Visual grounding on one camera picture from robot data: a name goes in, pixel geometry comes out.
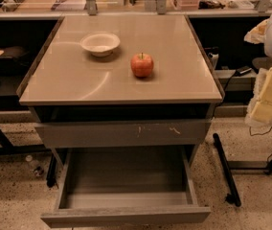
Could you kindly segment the plastic bottle on floor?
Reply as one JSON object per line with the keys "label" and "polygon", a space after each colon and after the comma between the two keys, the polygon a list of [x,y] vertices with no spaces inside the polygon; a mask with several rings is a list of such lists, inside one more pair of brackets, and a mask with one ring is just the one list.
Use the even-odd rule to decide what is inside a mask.
{"label": "plastic bottle on floor", "polygon": [[31,155],[26,156],[26,162],[31,170],[31,172],[36,176],[40,177],[44,174],[44,169],[41,166],[40,162],[34,159]]}

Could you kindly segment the white bowl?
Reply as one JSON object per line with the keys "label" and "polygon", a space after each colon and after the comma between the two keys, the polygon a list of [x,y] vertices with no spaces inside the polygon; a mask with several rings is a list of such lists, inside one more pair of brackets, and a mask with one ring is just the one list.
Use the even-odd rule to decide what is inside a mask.
{"label": "white bowl", "polygon": [[95,57],[106,57],[119,47],[121,40],[109,32],[97,32],[86,35],[80,46]]}

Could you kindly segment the red apple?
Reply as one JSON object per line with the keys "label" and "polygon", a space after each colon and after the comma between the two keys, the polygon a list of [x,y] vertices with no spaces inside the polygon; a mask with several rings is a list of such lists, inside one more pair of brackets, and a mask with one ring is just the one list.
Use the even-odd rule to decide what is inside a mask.
{"label": "red apple", "polygon": [[153,58],[145,53],[136,54],[130,60],[130,68],[135,77],[148,77],[154,68]]}

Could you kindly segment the grey drawer cabinet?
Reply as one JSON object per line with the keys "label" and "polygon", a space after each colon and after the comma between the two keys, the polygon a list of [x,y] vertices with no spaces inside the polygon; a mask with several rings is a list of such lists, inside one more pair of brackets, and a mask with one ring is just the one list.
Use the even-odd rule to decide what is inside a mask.
{"label": "grey drawer cabinet", "polygon": [[[106,57],[86,52],[89,34],[115,34]],[[130,60],[152,56],[135,77]],[[224,92],[193,27],[183,15],[67,15],[19,87],[37,124],[209,119]]]}

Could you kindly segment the grey drawer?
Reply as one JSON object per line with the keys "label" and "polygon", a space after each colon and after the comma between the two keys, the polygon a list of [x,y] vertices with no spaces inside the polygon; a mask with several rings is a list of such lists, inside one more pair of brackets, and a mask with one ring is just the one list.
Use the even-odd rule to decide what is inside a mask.
{"label": "grey drawer", "polygon": [[182,146],[70,149],[51,228],[198,223],[211,213],[197,202]]}
{"label": "grey drawer", "polygon": [[208,132],[209,119],[64,122],[36,124],[49,149],[198,145]]}

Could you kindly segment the black table leg base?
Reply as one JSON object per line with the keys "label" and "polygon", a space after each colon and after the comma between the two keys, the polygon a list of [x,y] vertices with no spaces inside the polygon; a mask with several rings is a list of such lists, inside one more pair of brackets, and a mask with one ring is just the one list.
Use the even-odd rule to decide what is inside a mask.
{"label": "black table leg base", "polygon": [[227,158],[225,156],[225,152],[222,147],[220,138],[217,133],[213,134],[213,138],[214,138],[214,146],[217,150],[218,157],[219,157],[219,160],[220,160],[220,163],[221,163],[221,166],[222,166],[222,169],[223,169],[223,172],[224,172],[224,175],[225,175],[225,178],[226,178],[229,190],[230,190],[230,193],[225,197],[225,199],[228,203],[235,204],[237,207],[240,207],[241,201],[240,201],[240,197],[239,197],[238,190],[236,187],[236,183],[235,183],[235,180],[232,176],[232,172],[229,167],[229,163],[227,161]]}

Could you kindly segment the grey top drawer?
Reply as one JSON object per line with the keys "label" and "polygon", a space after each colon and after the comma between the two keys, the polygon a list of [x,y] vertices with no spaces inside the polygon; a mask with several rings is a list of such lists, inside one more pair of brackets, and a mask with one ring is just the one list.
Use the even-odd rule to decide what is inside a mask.
{"label": "grey top drawer", "polygon": [[208,132],[209,119],[64,122],[36,124],[49,149],[198,145]]}

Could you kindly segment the black power adapter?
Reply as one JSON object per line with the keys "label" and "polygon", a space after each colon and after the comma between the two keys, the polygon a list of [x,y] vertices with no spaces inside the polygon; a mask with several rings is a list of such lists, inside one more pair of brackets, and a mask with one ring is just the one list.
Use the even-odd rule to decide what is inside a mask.
{"label": "black power adapter", "polygon": [[240,68],[238,68],[238,69],[236,70],[235,75],[238,76],[238,77],[239,77],[239,76],[243,76],[243,75],[245,75],[245,74],[250,73],[251,70],[252,70],[251,67],[249,67],[249,66],[243,66],[243,67],[240,67]]}

